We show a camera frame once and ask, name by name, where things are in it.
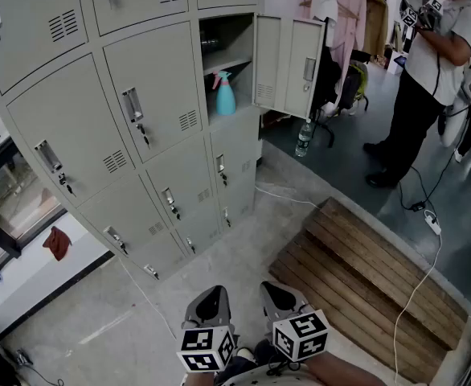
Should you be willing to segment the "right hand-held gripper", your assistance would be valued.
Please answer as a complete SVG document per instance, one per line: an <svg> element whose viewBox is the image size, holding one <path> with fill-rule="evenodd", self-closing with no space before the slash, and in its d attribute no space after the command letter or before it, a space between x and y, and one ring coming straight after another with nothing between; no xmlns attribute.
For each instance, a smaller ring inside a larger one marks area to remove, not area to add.
<svg viewBox="0 0 471 386"><path fill-rule="evenodd" d="M260 296L265 315L274 322L272 344L288 360L298 363L326 350L329 323L322 310L312 311L301 291L279 282L263 281Z"/></svg>

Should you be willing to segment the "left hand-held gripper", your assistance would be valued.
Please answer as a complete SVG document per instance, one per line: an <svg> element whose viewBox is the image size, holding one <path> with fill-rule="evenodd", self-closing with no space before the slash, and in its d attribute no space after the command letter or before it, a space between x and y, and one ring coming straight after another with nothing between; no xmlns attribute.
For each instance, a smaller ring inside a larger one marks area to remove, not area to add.
<svg viewBox="0 0 471 386"><path fill-rule="evenodd" d="M202 327L183 330L177 356L186 371L224 370L237 347L227 290L222 285L215 285L203 291L186 308L185 319L218 319Z"/></svg>

